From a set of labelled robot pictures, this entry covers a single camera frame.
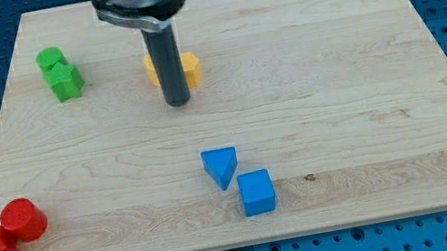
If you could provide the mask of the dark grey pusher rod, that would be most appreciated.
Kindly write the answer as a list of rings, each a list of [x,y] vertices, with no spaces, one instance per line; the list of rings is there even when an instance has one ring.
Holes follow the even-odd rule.
[[[160,32],[142,30],[142,36],[151,56],[165,102],[171,107],[185,105],[190,100],[190,89],[171,23],[166,21],[164,29]]]

